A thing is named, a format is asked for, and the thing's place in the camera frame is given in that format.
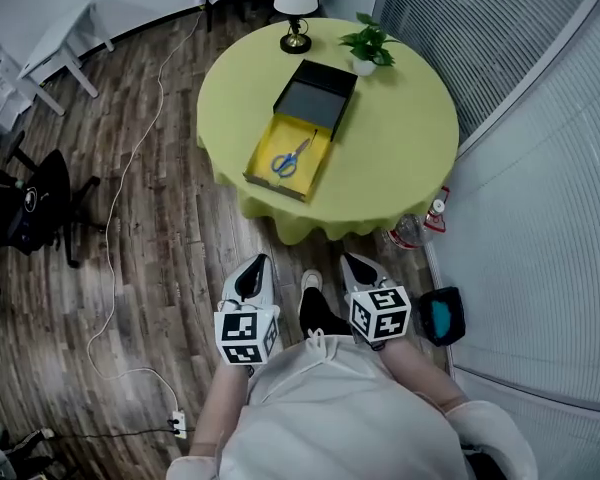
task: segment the white shirt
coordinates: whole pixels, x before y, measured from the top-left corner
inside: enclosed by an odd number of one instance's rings
[[[478,435],[473,407],[487,423]],[[445,417],[397,384],[368,347],[316,335],[256,372],[238,426],[216,458],[176,459],[167,480],[469,480],[457,431],[466,422],[477,445],[494,425],[505,429],[495,440],[507,449],[498,448],[508,478],[537,478],[530,448],[497,406],[469,402]]]

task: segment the potted plant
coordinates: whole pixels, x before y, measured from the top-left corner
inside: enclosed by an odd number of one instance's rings
[[[360,76],[367,76],[375,71],[376,66],[393,66],[393,57],[382,45],[399,41],[387,39],[387,33],[380,30],[380,25],[368,14],[359,12],[356,17],[366,27],[340,38],[340,45],[351,47],[353,70]]]

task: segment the blue scissors handle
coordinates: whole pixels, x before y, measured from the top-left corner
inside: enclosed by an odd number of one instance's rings
[[[297,163],[297,155],[293,153],[278,155],[271,162],[271,170],[281,178],[288,178],[296,172]]]

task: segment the sleeve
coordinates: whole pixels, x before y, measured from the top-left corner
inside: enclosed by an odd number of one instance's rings
[[[167,480],[213,480],[216,475],[214,457],[180,457],[167,471]]]
[[[504,410],[491,402],[472,401],[446,414],[460,443],[481,448],[508,479],[538,480],[533,451]]]

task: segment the box lid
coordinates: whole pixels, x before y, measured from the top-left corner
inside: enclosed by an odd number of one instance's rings
[[[335,131],[357,79],[353,73],[303,60],[276,101],[274,112]]]

